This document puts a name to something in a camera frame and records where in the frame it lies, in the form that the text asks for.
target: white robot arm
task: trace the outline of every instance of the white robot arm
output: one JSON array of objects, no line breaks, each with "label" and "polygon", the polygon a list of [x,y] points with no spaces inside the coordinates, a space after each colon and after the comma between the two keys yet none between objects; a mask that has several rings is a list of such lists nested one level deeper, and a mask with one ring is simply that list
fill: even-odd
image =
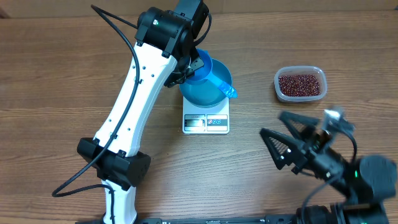
[{"label": "white robot arm", "polygon": [[[144,130],[149,113],[152,110],[160,89],[177,64],[174,57],[163,57],[160,49],[149,44],[143,44],[141,47],[135,45],[134,50],[136,51],[140,68],[137,68],[134,60],[132,60],[126,81],[113,109],[105,123],[95,134],[95,139],[99,140],[99,145],[104,147],[123,114],[133,91],[134,79],[136,77],[135,69],[140,69],[141,83],[137,89],[136,97],[118,131],[117,138],[108,147],[108,150],[114,153],[118,153],[119,150],[126,152],[126,157],[132,157],[137,154],[140,148],[142,131]],[[134,208],[136,188],[130,187],[125,191],[120,185],[110,180],[102,180],[102,183],[109,185],[114,190],[113,210],[115,223],[132,224],[137,215]],[[108,189],[105,189],[105,194],[106,215],[103,221],[108,224],[111,223],[111,195]]]},{"label": "white robot arm", "polygon": [[[152,7],[139,16],[138,26],[91,7],[122,37],[133,53],[133,60],[107,120],[94,138],[82,138],[79,142],[77,151],[88,165],[54,190],[52,196],[104,187],[106,213],[102,220],[92,223],[132,224],[137,217],[136,186],[150,164],[150,157],[139,152],[148,115],[163,85],[181,84],[203,66],[195,47],[206,37],[211,21],[205,34],[193,41],[209,14],[203,0],[180,0],[174,11]],[[137,29],[134,48],[105,15]],[[91,166],[97,170],[101,185],[59,193]]]}]

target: blue scoop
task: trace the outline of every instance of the blue scoop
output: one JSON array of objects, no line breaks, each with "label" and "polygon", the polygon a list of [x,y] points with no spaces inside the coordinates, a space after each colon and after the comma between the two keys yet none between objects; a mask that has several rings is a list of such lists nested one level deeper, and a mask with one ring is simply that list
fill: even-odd
[{"label": "blue scoop", "polygon": [[222,91],[229,99],[237,98],[238,94],[236,93],[236,90],[230,84],[226,83],[225,81],[214,75],[213,61],[210,55],[206,51],[200,49],[198,49],[198,53],[205,65],[202,68],[196,70],[195,75],[187,79],[186,83],[188,83],[189,85],[201,85],[206,81],[209,81],[215,87],[217,87],[217,89]]}]

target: plastic container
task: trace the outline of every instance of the plastic container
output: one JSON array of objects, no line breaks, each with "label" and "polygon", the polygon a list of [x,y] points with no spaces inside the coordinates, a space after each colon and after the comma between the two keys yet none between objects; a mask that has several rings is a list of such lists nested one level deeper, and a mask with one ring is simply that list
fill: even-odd
[{"label": "plastic container", "polygon": [[[287,96],[283,94],[279,87],[279,77],[285,75],[315,75],[319,82],[319,90],[321,94],[318,96]],[[275,75],[274,84],[278,100],[288,103],[317,101],[322,99],[328,91],[325,73],[315,66],[289,66],[281,68]]]}]

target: cable wire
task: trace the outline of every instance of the cable wire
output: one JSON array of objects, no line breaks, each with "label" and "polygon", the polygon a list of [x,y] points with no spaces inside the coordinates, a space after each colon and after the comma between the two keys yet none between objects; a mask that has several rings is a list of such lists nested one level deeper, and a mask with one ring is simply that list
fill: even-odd
[{"label": "cable wire", "polygon": [[210,27],[211,27],[211,14],[209,12],[209,26],[207,27],[206,32],[199,39],[193,42],[194,46],[199,45],[206,38],[207,33],[209,33]]},{"label": "cable wire", "polygon": [[307,198],[305,198],[303,205],[301,207],[301,222],[302,224],[305,224],[305,219],[304,219],[304,209],[307,206],[307,204],[309,203],[310,199],[316,195],[319,191],[321,191],[322,189],[324,189],[327,185],[330,185],[334,182],[336,182],[337,180],[340,180],[340,178],[343,176],[343,174],[340,175],[336,175],[332,178],[330,178],[328,181],[326,181],[324,184],[320,185],[319,187],[315,188],[308,196]]},{"label": "cable wire", "polygon": [[101,156],[108,150],[108,147],[111,145],[113,139],[117,136],[117,133],[119,131],[119,128],[121,127],[124,119],[127,116],[127,113],[129,112],[129,109],[132,105],[132,102],[134,100],[134,97],[136,96],[137,93],[137,88],[138,88],[138,84],[139,84],[139,73],[140,73],[140,66],[139,66],[139,62],[138,62],[138,58],[137,58],[137,54],[136,51],[134,50],[133,46],[131,45],[130,41],[127,39],[127,37],[120,31],[120,29],[114,25],[104,14],[111,16],[117,20],[120,20],[121,22],[124,22],[128,25],[132,25],[134,28],[136,28],[136,26],[134,24],[129,24],[128,21],[125,21],[124,19],[118,18],[117,16],[110,14],[94,5],[91,5],[91,8],[93,8],[99,16],[101,16],[119,35],[120,37],[125,41],[125,43],[127,44],[127,46],[129,47],[133,59],[134,59],[134,63],[136,64],[136,80],[134,82],[134,89],[131,93],[130,99],[127,103],[126,109],[124,109],[124,112],[122,114],[122,116],[120,117],[119,122],[117,123],[114,131],[112,132],[112,134],[110,135],[108,142],[105,144],[103,150],[90,162],[88,163],[86,166],[84,166],[84,168],[82,168],[79,172],[77,172],[75,175],[73,175],[71,178],[69,178],[65,183],[63,183],[61,186],[59,186],[57,189],[55,189],[52,192],[52,196],[53,197],[64,197],[64,196],[68,196],[68,195],[72,195],[78,192],[82,192],[84,190],[89,190],[89,189],[93,189],[93,188],[98,188],[98,187],[104,187],[109,189],[109,192],[111,194],[111,219],[112,219],[112,224],[115,224],[114,221],[114,190],[112,189],[112,187],[108,186],[108,185],[103,185],[103,184],[98,184],[98,185],[91,185],[91,186],[87,186],[87,187],[82,187],[76,190],[72,190],[69,192],[65,192],[65,193],[59,193],[61,190],[63,190],[66,186],[68,186],[70,183],[72,183],[74,180],[76,180],[79,176],[81,176],[84,172],[86,172],[92,165],[94,165],[95,162],[98,161],[98,159],[101,158]]},{"label": "cable wire", "polygon": [[125,23],[125,24],[127,24],[127,25],[129,25],[129,26],[131,26],[131,27],[133,27],[133,28],[135,28],[135,29],[138,29],[138,26],[136,26],[135,24],[132,24],[131,22],[129,22],[129,21],[127,21],[127,20],[124,20],[124,19],[122,19],[122,18],[120,18],[120,17],[118,17],[118,16],[115,16],[114,14],[112,14],[112,13],[110,13],[110,12],[107,12],[107,11],[105,11],[105,10],[103,10],[103,9],[100,9],[100,8],[94,6],[94,5],[91,5],[91,8],[93,8],[99,15],[100,15],[100,13],[103,13],[103,14],[105,14],[105,15],[107,15],[107,16],[112,17],[113,19],[117,19],[117,20],[119,20],[120,22],[123,22],[123,23]]},{"label": "cable wire", "polygon": [[315,177],[314,174],[311,174],[311,173],[305,172],[305,171],[300,171],[300,174],[303,174],[303,175],[306,175],[306,176],[309,176],[309,177]]},{"label": "cable wire", "polygon": [[357,146],[355,138],[354,138],[354,136],[352,134],[347,133],[347,132],[343,132],[343,134],[345,136],[347,136],[349,138],[349,140],[351,140],[351,142],[353,143],[354,153],[353,153],[353,157],[351,159],[351,163],[353,163],[353,162],[355,162],[355,159],[356,159],[356,154],[358,152],[358,146]]}]

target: wood grain surface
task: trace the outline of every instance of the wood grain surface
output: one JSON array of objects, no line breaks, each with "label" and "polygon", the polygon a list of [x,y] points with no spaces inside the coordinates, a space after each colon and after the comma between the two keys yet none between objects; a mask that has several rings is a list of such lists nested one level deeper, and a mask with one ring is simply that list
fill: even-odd
[{"label": "wood grain surface", "polygon": [[[212,14],[237,12],[308,12],[393,10],[398,0],[204,0]],[[96,16],[90,5],[115,15],[139,15],[155,6],[174,9],[178,0],[0,0],[11,18]]]},{"label": "wood grain surface", "polygon": [[[125,17],[137,21],[136,17]],[[295,12],[215,15],[200,48],[231,70],[231,132],[187,136],[182,96],[163,88],[142,136],[153,160],[137,189],[141,217],[252,217],[293,213],[322,182],[275,165],[261,128],[286,132],[282,110],[321,118],[341,105],[356,125],[359,155],[398,161],[398,12]],[[133,40],[135,30],[120,28]],[[76,153],[109,114],[131,55],[100,17],[0,20],[0,223],[73,223],[99,218],[104,193],[51,192],[86,162]],[[328,93],[318,103],[279,103],[274,75],[289,65],[322,68]],[[346,157],[352,145],[333,146]],[[97,184],[90,169],[68,187]],[[311,204],[343,200],[333,189]],[[398,199],[388,200],[398,223]]]}]

